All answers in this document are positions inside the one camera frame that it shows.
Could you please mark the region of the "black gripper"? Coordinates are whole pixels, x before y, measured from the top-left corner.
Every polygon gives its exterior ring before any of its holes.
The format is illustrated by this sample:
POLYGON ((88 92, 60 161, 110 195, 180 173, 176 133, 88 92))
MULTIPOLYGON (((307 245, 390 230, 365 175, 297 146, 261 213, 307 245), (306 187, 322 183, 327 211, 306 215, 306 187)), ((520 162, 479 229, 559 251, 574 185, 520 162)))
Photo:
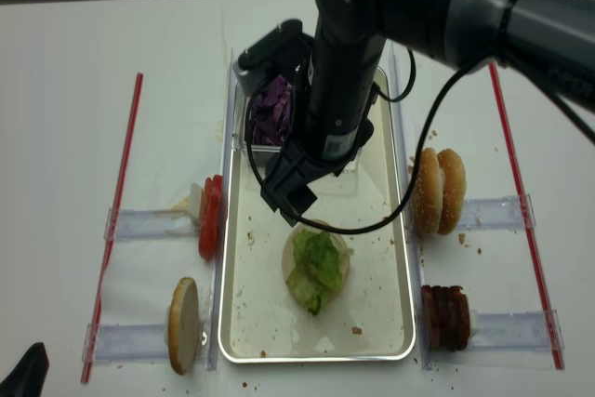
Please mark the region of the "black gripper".
POLYGON ((308 70, 296 83, 296 116, 287 142, 266 167, 261 196, 295 226, 317 196, 309 183, 340 175, 374 132, 367 119, 386 39, 319 15, 308 70))

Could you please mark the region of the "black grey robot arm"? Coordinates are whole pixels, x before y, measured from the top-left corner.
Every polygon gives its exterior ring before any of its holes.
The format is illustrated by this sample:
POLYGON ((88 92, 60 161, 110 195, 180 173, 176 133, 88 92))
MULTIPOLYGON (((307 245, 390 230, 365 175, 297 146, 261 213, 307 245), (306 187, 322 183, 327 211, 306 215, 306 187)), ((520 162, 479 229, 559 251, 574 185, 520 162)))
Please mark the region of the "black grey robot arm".
POLYGON ((496 59, 524 74, 588 138, 574 111, 594 106, 592 0, 315 0, 307 36, 281 24, 244 53, 244 71, 265 64, 295 80, 293 118, 260 179, 269 207, 290 224, 314 203, 310 184, 339 174, 373 132, 367 114, 383 47, 397 42, 461 78, 496 59))

